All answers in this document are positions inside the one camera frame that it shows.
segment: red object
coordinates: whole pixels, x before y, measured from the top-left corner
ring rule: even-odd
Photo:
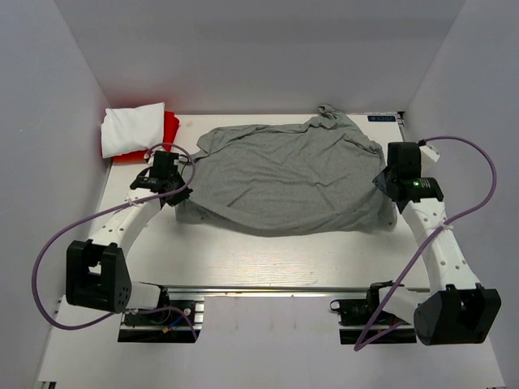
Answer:
[[[173,112],[164,111],[164,138],[162,139],[162,142],[172,143],[175,140],[179,124],[180,121],[175,117],[175,114]],[[167,151],[171,150],[171,146],[164,146],[164,148]],[[147,150],[140,150],[137,152],[128,152],[127,154],[123,154],[122,156],[115,156],[114,162],[140,162],[144,159],[144,153],[146,151]]]

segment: black label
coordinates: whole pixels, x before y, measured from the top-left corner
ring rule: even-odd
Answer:
[[[367,117],[369,122],[396,122],[397,119],[394,116],[369,116]]]

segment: white cloth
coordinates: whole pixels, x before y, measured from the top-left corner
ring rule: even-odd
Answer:
[[[103,158],[146,150],[164,137],[164,103],[107,109],[101,124]]]

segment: white table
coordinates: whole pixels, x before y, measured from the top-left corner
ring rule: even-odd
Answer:
[[[302,123],[313,115],[179,116],[175,143],[197,152],[198,138],[218,126]],[[350,116],[384,150],[401,140],[395,122],[369,122]],[[113,165],[101,209],[121,203],[142,164]],[[98,220],[98,229],[104,220]],[[170,285],[249,285],[297,287],[367,287],[394,279],[416,245],[399,219],[392,232],[320,233],[300,237],[255,237],[209,225],[177,224],[165,207],[139,235],[127,257],[133,280]],[[408,287],[428,287],[422,261],[405,279]]]
[[[310,115],[181,116],[175,142],[196,152],[216,126],[304,122]],[[351,116],[386,148],[401,139],[396,123]],[[101,209],[125,199],[142,165],[115,165]],[[98,220],[92,229],[98,229]],[[252,237],[207,225],[180,225],[166,207],[139,235],[127,258],[133,280],[170,285],[366,288],[394,279],[416,250],[403,220],[391,232]],[[420,262],[409,287],[427,287]],[[339,344],[330,297],[208,297],[196,344],[118,344],[119,316],[82,331],[50,334],[39,380],[57,389],[163,387],[455,387],[503,385],[490,341],[426,348]],[[61,323],[84,323],[99,312],[69,306]]]

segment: gray cloth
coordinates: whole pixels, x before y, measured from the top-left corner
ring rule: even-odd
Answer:
[[[385,165],[382,147],[329,105],[319,112],[304,124],[220,127],[201,136],[193,193],[178,205],[177,221],[225,220],[259,234],[395,225],[391,201],[371,183]],[[184,179],[190,174],[186,166]]]

